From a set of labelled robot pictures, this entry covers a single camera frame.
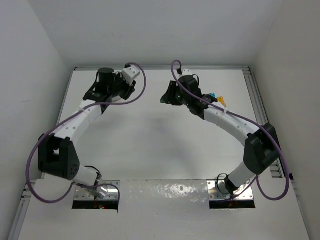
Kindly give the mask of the yellow lego brick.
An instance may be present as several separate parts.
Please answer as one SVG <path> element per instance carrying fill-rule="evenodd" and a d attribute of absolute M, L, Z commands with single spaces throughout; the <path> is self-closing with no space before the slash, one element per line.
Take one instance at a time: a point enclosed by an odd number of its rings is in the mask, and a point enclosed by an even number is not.
<path fill-rule="evenodd" d="M 217 100 L 218 100 L 224 107 L 226 107 L 225 100 L 224 100 L 224 98 L 223 98 L 222 96 L 219 96 L 219 97 L 217 98 Z"/>

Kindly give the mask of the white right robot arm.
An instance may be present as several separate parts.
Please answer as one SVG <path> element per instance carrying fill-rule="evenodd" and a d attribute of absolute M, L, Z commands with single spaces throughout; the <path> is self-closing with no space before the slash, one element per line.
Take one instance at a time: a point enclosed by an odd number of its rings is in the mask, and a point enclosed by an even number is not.
<path fill-rule="evenodd" d="M 278 137 L 271 124 L 259 128 L 248 120 L 232 115 L 216 97 L 202 94 L 194 75 L 183 75 L 178 81 L 170 81 L 160 101 L 172 106 L 185 105 L 193 115 L 220 127 L 243 145 L 243 161 L 217 185 L 223 195 L 233 195 L 280 157 L 274 146 Z"/>

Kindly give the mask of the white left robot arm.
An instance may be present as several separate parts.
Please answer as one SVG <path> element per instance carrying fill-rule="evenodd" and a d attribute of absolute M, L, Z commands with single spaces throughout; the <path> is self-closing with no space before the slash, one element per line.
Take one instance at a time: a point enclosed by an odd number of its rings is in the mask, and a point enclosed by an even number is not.
<path fill-rule="evenodd" d="M 100 68 L 90 89 L 85 93 L 73 119 L 49 134 L 38 147 L 38 169 L 45 174 L 94 186 L 98 173 L 81 165 L 76 145 L 89 126 L 107 109 L 114 98 L 127 100 L 135 91 L 140 70 L 126 65 L 121 71 Z"/>

